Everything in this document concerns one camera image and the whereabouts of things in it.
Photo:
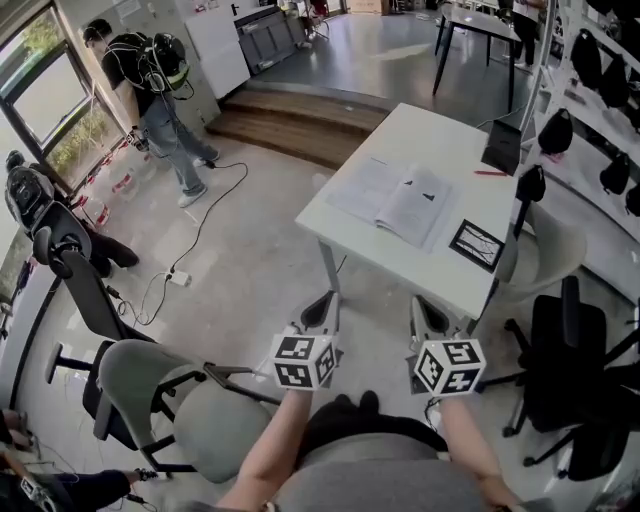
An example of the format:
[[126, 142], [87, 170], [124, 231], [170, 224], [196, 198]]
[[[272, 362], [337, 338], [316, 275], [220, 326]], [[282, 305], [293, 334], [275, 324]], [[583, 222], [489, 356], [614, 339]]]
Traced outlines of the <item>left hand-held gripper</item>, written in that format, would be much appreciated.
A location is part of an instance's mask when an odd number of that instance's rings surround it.
[[282, 389], [328, 389], [339, 366], [340, 295], [332, 290], [311, 297], [273, 337], [269, 362]]

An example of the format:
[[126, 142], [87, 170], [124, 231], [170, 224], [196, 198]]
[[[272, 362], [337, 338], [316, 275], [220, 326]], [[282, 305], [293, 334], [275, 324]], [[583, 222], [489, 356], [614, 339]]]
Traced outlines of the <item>white paperback book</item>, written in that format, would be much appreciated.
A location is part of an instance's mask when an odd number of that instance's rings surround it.
[[429, 252], [456, 200], [454, 184], [425, 166], [367, 157], [332, 189], [326, 202]]

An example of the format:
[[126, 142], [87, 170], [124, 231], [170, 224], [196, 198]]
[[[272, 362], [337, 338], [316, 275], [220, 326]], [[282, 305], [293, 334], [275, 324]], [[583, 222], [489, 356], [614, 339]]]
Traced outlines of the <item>person's left forearm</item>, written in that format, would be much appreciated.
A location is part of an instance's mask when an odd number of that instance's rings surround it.
[[292, 475], [313, 393], [289, 390], [217, 508], [260, 512]]

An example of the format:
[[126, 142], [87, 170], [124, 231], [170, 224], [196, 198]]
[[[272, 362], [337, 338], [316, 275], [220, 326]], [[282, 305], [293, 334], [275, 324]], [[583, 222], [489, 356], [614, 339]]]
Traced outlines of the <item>person's black trousers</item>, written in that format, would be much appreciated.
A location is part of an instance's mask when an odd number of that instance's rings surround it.
[[318, 409], [307, 422], [296, 464], [300, 466], [307, 455], [331, 442], [376, 433], [409, 437], [437, 452], [448, 450], [443, 437], [416, 419], [364, 412], [352, 402], [334, 400]]

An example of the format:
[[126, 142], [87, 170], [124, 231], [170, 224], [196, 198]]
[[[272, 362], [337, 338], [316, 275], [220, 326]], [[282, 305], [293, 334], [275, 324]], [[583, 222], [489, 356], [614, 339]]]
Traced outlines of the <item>grey table leg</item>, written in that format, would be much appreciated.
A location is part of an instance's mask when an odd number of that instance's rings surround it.
[[318, 240], [318, 245], [329, 281], [329, 289], [334, 292], [338, 296], [338, 298], [341, 298], [340, 282], [333, 250], [330, 245], [328, 245], [321, 239]]

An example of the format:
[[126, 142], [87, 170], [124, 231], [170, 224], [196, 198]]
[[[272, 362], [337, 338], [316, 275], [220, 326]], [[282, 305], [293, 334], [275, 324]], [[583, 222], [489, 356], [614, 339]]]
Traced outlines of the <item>grey office chair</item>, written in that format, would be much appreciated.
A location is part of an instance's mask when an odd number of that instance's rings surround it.
[[156, 471], [197, 472], [225, 483], [237, 475], [280, 404], [231, 379], [255, 373], [130, 339], [105, 351], [98, 383]]

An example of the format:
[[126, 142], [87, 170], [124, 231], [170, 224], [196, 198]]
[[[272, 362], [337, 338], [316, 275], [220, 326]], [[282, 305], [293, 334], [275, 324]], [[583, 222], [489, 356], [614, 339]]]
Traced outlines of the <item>black framed picture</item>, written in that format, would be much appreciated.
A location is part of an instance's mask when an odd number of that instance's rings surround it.
[[452, 238], [449, 248], [483, 270], [494, 273], [501, 258], [504, 243], [464, 219]]

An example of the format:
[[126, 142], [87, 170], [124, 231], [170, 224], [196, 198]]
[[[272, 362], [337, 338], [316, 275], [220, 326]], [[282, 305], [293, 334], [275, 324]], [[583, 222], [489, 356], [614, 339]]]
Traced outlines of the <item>beige shell chair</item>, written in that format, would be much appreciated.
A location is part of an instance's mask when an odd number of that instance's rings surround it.
[[530, 203], [524, 222], [535, 236], [538, 266], [535, 277], [517, 283], [513, 275], [518, 262], [517, 238], [510, 230], [496, 270], [498, 286], [493, 298], [497, 304], [519, 303], [572, 274], [583, 263], [587, 252], [584, 232], [569, 226], [549, 214], [537, 203]]

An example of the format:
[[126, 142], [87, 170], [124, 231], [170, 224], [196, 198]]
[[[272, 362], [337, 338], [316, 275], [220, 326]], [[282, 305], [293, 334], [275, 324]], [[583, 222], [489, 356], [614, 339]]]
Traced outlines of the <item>black high-back office chair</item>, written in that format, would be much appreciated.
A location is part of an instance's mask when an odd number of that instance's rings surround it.
[[117, 293], [103, 284], [89, 261], [92, 244], [88, 232], [66, 206], [58, 201], [46, 206], [32, 235], [38, 263], [48, 266], [65, 283], [86, 326], [103, 339], [91, 362], [64, 357], [62, 345], [56, 344], [45, 369], [45, 380], [51, 383], [59, 367], [86, 371], [82, 403], [94, 420], [94, 436], [100, 440], [111, 436], [135, 451], [137, 446], [124, 420], [99, 388], [98, 370], [106, 350], [115, 342], [152, 339], [121, 320], [111, 301]]

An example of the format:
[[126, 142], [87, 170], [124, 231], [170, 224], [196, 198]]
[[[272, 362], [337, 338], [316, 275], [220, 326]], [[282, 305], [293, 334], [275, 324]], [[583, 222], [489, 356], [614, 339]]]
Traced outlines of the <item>black box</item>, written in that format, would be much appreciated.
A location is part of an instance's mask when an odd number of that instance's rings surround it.
[[492, 123], [481, 162], [513, 176], [520, 163], [522, 133], [501, 120]]

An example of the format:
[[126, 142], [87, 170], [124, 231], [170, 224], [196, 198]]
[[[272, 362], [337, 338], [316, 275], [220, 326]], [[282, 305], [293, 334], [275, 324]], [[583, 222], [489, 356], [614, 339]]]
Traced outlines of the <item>wooden step platform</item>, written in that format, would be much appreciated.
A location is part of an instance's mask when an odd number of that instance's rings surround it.
[[326, 96], [243, 89], [223, 101], [205, 130], [336, 171], [388, 114]]

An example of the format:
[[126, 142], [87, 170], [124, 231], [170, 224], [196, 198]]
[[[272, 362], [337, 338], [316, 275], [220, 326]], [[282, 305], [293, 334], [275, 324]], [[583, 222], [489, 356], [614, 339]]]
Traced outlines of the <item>group of black bags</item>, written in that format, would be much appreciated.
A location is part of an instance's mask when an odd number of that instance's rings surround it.
[[563, 55], [537, 148], [560, 182], [640, 224], [640, 0], [556, 0]]

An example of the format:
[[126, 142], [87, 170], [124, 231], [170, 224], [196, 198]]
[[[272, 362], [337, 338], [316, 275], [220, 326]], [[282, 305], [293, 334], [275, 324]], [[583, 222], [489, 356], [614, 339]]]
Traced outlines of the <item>white shelf rack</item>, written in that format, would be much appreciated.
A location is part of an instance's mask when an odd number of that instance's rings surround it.
[[640, 18], [634, 20], [639, 27], [631, 31], [634, 44], [624, 47], [606, 32], [617, 21], [614, 3], [603, 0], [596, 7], [590, 0], [548, 0], [540, 55], [521, 129], [526, 130], [529, 121], [535, 120], [535, 128], [541, 130], [552, 114], [565, 108], [640, 166], [640, 129], [620, 108], [607, 106], [598, 90], [584, 86], [571, 62], [574, 43], [586, 30], [599, 46], [603, 68], [619, 56], [624, 60], [626, 78], [633, 73], [640, 76]]

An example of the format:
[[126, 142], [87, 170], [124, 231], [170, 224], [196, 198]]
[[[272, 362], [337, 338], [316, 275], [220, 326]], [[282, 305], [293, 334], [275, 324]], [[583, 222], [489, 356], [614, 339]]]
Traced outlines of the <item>grey drawer cabinet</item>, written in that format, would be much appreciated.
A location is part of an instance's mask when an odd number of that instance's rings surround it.
[[248, 14], [234, 25], [251, 76], [293, 55], [306, 41], [300, 19], [277, 6]]

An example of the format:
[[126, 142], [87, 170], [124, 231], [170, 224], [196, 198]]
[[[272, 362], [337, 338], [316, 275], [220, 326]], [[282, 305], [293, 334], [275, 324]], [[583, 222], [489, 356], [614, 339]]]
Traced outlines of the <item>black table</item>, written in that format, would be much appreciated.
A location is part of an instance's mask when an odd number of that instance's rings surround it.
[[432, 95], [435, 96], [438, 91], [456, 28], [463, 28], [487, 37], [486, 65], [489, 65], [491, 40], [499, 39], [507, 43], [509, 49], [507, 112], [511, 114], [514, 111], [515, 44], [520, 41], [519, 36], [512, 28], [504, 24], [497, 17], [480, 12], [465, 10], [451, 4], [445, 5], [441, 10], [438, 37], [435, 45], [435, 54], [441, 53], [441, 55], [432, 89]]

